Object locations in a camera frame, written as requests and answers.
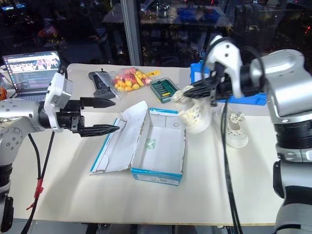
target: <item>green sticker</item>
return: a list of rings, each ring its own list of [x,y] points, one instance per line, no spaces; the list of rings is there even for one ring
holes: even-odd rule
[[[155,139],[147,139],[145,143],[145,148],[148,150],[153,150],[156,147]]]

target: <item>white shoe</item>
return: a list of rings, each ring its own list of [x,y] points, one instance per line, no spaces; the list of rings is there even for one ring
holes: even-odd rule
[[[171,101],[183,105],[184,110],[179,112],[179,117],[185,123],[188,132],[197,134],[210,125],[211,109],[206,97],[195,99],[183,96],[184,92],[192,88],[193,86],[189,85],[183,90],[176,91]]]
[[[224,105],[214,115],[214,121],[218,124],[218,126],[221,125],[223,109]],[[244,114],[242,114],[241,112],[237,114],[228,107],[225,141],[228,145],[234,148],[242,148],[248,144],[248,136],[241,129],[239,124],[239,122],[242,122],[244,120]]]

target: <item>laptop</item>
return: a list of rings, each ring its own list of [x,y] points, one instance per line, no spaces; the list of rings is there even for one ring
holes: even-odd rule
[[[57,51],[3,56],[16,91],[16,98],[44,101],[48,86],[58,71]]]

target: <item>cardboard box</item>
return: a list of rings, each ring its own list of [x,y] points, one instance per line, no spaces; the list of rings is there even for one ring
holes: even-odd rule
[[[138,180],[179,185],[183,174],[185,127],[177,111],[151,108],[142,101],[128,108],[107,136],[90,174],[130,169]]]

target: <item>open box lid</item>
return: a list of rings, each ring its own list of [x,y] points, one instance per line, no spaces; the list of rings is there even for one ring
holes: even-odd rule
[[[92,174],[130,168],[147,110],[147,103],[141,101],[121,113],[122,119],[117,118],[114,122],[120,129],[107,136],[90,170]]]

